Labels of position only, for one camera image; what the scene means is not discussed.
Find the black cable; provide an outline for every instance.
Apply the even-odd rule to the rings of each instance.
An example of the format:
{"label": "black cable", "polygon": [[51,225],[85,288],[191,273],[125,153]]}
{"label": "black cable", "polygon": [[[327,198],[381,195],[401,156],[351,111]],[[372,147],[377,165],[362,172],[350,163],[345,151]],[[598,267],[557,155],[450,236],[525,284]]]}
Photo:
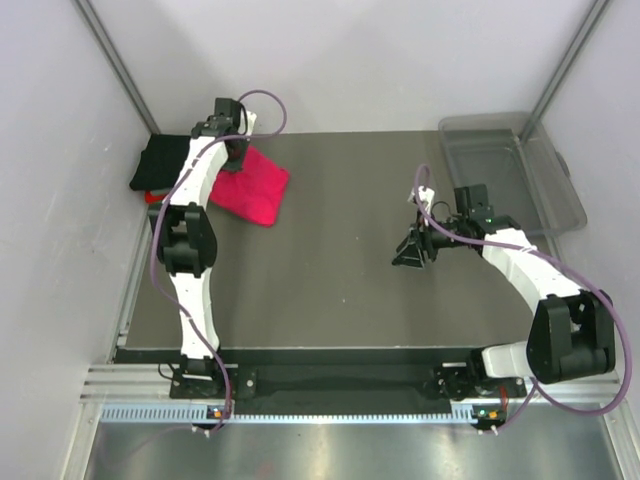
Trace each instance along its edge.
{"label": "black cable", "polygon": [[449,217],[448,218],[453,217],[453,213],[451,212],[451,206],[447,202],[445,202],[444,200],[438,200],[436,203],[431,205],[431,211],[433,212],[433,209],[436,208],[436,206],[438,206],[438,205],[446,205],[447,206],[447,210],[449,210]]}
{"label": "black cable", "polygon": [[[160,364],[160,363],[159,363],[159,364],[158,364],[158,375],[160,375],[162,378],[165,378],[165,379],[167,379],[167,380],[169,380],[169,381],[173,381],[173,378],[171,378],[171,377],[167,377],[164,373],[162,373],[162,370],[160,370],[160,367],[161,367],[161,366],[162,366],[162,364]],[[169,368],[171,369],[171,371],[172,371],[173,373],[175,373],[175,370],[173,369],[173,367],[172,367],[171,365],[169,365]]]}
{"label": "black cable", "polygon": [[249,119],[247,117],[247,109],[242,103],[240,104],[240,109],[242,110],[242,116],[244,117],[244,132],[240,133],[240,135],[246,135],[247,133],[249,133]]}

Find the gray table surface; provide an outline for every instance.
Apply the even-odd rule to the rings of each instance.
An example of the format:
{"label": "gray table surface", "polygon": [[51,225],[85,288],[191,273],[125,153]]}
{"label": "gray table surface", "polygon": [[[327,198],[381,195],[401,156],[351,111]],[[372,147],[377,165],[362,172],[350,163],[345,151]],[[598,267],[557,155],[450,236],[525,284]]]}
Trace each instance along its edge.
{"label": "gray table surface", "polygon": [[[256,146],[291,180],[272,228],[207,210],[218,238],[211,298],[222,345],[476,346],[527,337],[524,301],[473,251],[444,251],[422,271],[391,266],[415,219],[406,199],[420,163],[431,166],[437,199],[454,206],[436,132],[292,134]],[[180,343],[178,311],[145,272],[127,346]]]}

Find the black mounting bracket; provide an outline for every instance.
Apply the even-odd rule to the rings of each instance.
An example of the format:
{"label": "black mounting bracket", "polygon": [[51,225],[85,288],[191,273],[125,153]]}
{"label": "black mounting bracket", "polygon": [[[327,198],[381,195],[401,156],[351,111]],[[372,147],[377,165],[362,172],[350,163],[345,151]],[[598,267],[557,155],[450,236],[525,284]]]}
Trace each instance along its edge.
{"label": "black mounting bracket", "polygon": [[218,364],[210,357],[194,359],[182,355],[178,368],[173,370],[169,397],[177,399],[224,397],[224,381]]}
{"label": "black mounting bracket", "polygon": [[[210,115],[204,122],[198,122],[193,127],[191,138],[239,135],[240,132],[238,130],[242,115],[244,115],[246,129],[248,119],[244,105],[232,98],[216,98],[213,115]],[[230,172],[242,170],[242,162],[249,147],[249,140],[237,138],[235,140],[226,140],[224,144],[227,148],[228,160],[222,169]]]}
{"label": "black mounting bracket", "polygon": [[461,401],[466,398],[499,398],[500,387],[504,387],[509,398],[523,398],[527,390],[521,378],[479,378],[466,365],[441,365],[434,369],[434,377],[440,395],[448,400]]}

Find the white wall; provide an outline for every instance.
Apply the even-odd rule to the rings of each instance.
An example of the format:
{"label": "white wall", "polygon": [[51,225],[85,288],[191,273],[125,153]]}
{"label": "white wall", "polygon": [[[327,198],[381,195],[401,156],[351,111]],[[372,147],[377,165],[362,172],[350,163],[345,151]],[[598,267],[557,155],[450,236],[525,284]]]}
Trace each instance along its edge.
{"label": "white wall", "polygon": [[[640,3],[616,0],[546,119],[588,216],[561,239],[571,265],[613,298],[640,371]],[[640,422],[640,381],[631,391]]]}
{"label": "white wall", "polygon": [[114,327],[148,134],[70,1],[6,2],[0,23],[0,476],[49,479]]}
{"label": "white wall", "polygon": [[[289,132],[435,129],[529,110],[591,0],[94,0],[166,133],[277,92]],[[261,131],[277,108],[252,101]]]}

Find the metal floor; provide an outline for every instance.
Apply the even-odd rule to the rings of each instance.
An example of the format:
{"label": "metal floor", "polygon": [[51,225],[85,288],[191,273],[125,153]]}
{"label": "metal floor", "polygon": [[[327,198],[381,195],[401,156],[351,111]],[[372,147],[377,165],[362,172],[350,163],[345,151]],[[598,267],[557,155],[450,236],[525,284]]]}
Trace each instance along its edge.
{"label": "metal floor", "polygon": [[469,426],[229,425],[210,440],[172,431],[122,462],[163,429],[101,425],[86,479],[622,479],[602,419],[542,405],[498,437]]}
{"label": "metal floor", "polygon": [[[391,266],[415,219],[406,199],[420,163],[431,166],[437,199],[454,206],[437,132],[296,134],[255,144],[291,180],[272,228],[209,206],[223,346],[469,346],[527,337],[524,301],[476,253],[442,252],[424,271]],[[180,343],[178,311],[145,271],[127,347]]]}

